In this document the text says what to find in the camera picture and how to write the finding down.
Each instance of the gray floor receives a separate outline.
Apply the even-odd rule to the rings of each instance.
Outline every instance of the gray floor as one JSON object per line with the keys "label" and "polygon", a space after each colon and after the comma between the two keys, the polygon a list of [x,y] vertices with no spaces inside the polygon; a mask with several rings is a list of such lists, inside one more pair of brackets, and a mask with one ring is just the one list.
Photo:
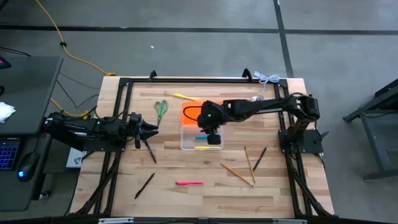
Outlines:
{"label": "gray floor", "polygon": [[[42,1],[59,25],[134,27],[277,28],[272,0],[86,0]],[[287,29],[397,30],[398,1],[280,0]],[[10,1],[0,12],[1,24],[50,25],[30,0]],[[278,34],[206,34],[156,32],[62,32],[69,51],[120,75],[240,76],[244,68],[286,77]],[[32,55],[65,57],[62,72],[100,86],[102,74],[69,59],[56,32],[1,31],[0,45]],[[345,218],[398,222],[398,178],[363,182],[377,171],[362,124],[342,117],[397,78],[398,36],[288,35],[297,78],[320,102],[321,131],[329,130],[323,147],[331,199]],[[77,103],[98,93],[60,77]],[[53,93],[68,111],[92,108],[92,99],[75,109],[59,86]],[[56,110],[50,105],[49,111]],[[56,176],[58,188],[47,202],[2,219],[63,215],[73,194],[76,174]]]}

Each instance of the pink marker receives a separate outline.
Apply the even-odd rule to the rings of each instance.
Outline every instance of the pink marker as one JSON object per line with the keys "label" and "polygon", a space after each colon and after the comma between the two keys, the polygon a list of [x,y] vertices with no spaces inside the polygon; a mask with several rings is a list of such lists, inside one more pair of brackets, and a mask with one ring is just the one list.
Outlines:
{"label": "pink marker", "polygon": [[203,181],[176,181],[175,184],[179,186],[187,184],[203,184]]}

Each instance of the wooden tabletop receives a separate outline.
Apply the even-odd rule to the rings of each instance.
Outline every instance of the wooden tabletop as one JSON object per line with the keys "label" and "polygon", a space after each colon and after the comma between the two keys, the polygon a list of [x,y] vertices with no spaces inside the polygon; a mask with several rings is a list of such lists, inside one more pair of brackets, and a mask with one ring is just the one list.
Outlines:
{"label": "wooden tabletop", "polygon": [[[119,78],[104,77],[98,100],[99,116],[112,115]],[[291,93],[306,92],[303,79],[291,78],[288,79],[288,84]],[[182,103],[186,100],[173,97],[174,93],[199,100],[222,101],[250,99],[260,94],[262,89],[260,84],[135,83],[129,113],[140,113],[148,123],[156,124],[154,103],[167,100],[169,110],[160,123],[159,134],[149,139],[157,164],[151,159],[144,144],[141,149],[135,149],[133,141],[122,153],[112,216],[294,217],[286,161],[279,148],[277,132],[280,126],[277,113],[255,115],[242,123],[228,123],[223,130],[224,149],[220,151],[183,151],[180,148],[180,112]],[[275,98],[271,85],[266,88],[265,97]],[[254,187],[248,186],[220,164],[222,162],[230,166],[252,182],[244,146],[248,149],[253,165],[267,146],[267,152],[254,172]],[[103,152],[96,152],[84,160],[71,212],[81,208],[97,187],[103,157]],[[321,161],[312,154],[303,154],[302,157],[308,187],[324,208],[333,213]],[[152,181],[134,199],[136,192],[153,172],[156,175]],[[204,181],[204,185],[177,186],[175,181],[178,180]],[[304,211],[302,194],[298,194],[300,208]]]}

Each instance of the scissors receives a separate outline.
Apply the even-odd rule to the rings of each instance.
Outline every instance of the scissors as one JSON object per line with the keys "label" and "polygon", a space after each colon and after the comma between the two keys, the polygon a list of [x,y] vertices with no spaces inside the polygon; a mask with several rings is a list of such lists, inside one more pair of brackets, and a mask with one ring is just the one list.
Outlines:
{"label": "scissors", "polygon": [[169,109],[169,102],[167,102],[166,100],[157,101],[155,103],[155,109],[157,110],[157,126],[159,127],[160,120]]}

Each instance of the white cable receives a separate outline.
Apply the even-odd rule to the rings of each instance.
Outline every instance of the white cable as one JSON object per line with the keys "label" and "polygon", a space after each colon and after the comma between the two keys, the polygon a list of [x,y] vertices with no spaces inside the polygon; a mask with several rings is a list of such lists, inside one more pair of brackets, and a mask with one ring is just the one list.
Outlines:
{"label": "white cable", "polygon": [[262,93],[261,93],[261,96],[263,96],[264,99],[265,99],[264,92],[266,90],[267,82],[270,81],[272,83],[277,83],[280,80],[280,76],[278,76],[277,74],[273,74],[270,77],[266,77],[265,75],[263,75],[257,71],[254,71],[254,75],[257,76],[258,79],[260,79],[259,83],[264,84],[264,88],[262,89]]}

